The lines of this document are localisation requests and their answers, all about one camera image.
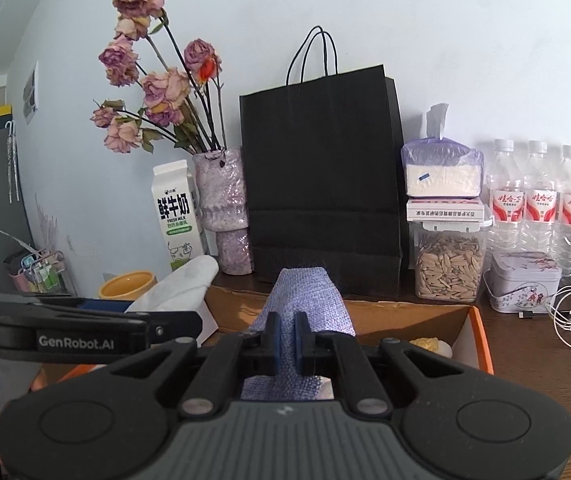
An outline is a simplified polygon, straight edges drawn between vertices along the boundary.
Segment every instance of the orange cup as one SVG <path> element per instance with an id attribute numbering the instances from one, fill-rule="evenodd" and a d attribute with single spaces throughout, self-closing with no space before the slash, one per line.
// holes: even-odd
<path id="1" fill-rule="evenodd" d="M 157 278 L 152 272 L 135 270 L 105 282 L 99 289 L 99 298 L 101 300 L 134 301 L 156 284 Z"/>

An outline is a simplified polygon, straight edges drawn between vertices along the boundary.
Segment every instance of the white milk carton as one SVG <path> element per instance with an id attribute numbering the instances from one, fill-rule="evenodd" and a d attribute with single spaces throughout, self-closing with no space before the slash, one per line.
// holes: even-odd
<path id="1" fill-rule="evenodd" d="M 170 256 L 170 267 L 178 269 L 192 258 L 208 254 L 201 227 L 195 182 L 188 163 L 177 160 L 155 166 L 152 196 Z"/>

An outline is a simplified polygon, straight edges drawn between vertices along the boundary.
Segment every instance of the wooden table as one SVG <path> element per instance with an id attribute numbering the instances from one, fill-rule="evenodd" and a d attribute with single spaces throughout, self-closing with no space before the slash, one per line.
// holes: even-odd
<path id="1" fill-rule="evenodd" d="M 408 275 L 403 282 L 411 285 Z M 226 276 L 219 274 L 213 285 L 233 290 L 269 292 L 270 285 L 254 280 L 252 276 Z M 355 298 L 381 300 L 391 298 Z M 398 300 L 427 303 L 406 290 Z M 571 349 L 566 347 L 554 332 L 547 316 L 519 319 L 515 315 L 499 314 L 492 310 L 485 294 L 476 305 L 481 311 L 495 375 L 523 384 L 549 395 L 569 409 L 571 413 Z M 571 342 L 571 333 L 563 333 Z M 571 480 L 571 458 L 563 474 Z"/>

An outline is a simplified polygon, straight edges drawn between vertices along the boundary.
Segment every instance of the screw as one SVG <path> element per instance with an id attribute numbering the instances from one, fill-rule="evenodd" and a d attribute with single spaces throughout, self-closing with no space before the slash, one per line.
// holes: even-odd
<path id="1" fill-rule="evenodd" d="M 364 415 L 381 415 L 388 411 L 388 403 L 376 397 L 366 397 L 357 402 L 357 410 Z"/>
<path id="2" fill-rule="evenodd" d="M 212 400 L 194 397 L 193 399 L 184 400 L 181 403 L 181 409 L 188 415 L 207 415 L 214 410 Z"/>

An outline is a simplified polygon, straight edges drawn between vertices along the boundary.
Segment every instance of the plastic bottle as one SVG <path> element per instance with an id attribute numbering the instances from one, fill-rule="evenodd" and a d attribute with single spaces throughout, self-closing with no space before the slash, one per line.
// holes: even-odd
<path id="1" fill-rule="evenodd" d="M 571 277 L 571 146 L 563 145 L 557 190 L 558 214 L 554 224 L 553 256 L 564 278 Z"/>
<path id="2" fill-rule="evenodd" d="M 552 255 L 552 232 L 557 191 L 547 160 L 548 145 L 528 142 L 529 156 L 523 171 L 525 210 L 521 226 L 521 249 Z"/>
<path id="3" fill-rule="evenodd" d="M 516 251 L 523 218 L 523 174 L 514 156 L 511 140 L 494 140 L 494 164 L 486 177 L 488 205 L 494 225 L 488 232 L 488 253 Z"/>

